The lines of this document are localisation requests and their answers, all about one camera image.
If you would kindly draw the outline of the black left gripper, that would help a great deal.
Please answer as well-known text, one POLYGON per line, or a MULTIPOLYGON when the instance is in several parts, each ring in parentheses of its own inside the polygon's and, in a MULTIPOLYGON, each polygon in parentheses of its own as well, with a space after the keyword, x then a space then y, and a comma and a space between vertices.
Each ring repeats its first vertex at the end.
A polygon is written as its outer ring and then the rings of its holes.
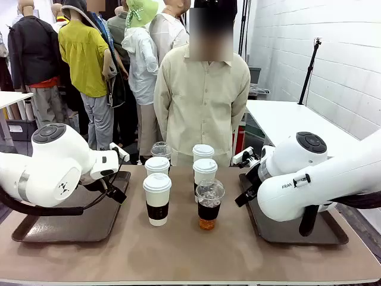
POLYGON ((119 204, 124 203, 124 201, 127 198, 126 194, 122 190, 114 186, 113 182, 103 179, 102 186, 104 188, 103 194, 105 196, 113 199, 115 202, 119 204))

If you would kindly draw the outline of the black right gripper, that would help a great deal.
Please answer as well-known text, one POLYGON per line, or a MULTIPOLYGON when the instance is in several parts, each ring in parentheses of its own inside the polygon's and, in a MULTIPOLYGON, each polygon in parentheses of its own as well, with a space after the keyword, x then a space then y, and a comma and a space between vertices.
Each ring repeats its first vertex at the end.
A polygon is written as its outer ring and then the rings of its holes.
POLYGON ((262 181, 258 175, 259 166, 253 166, 247 173, 239 175, 242 193, 235 199, 238 207, 242 207, 257 197, 262 181))

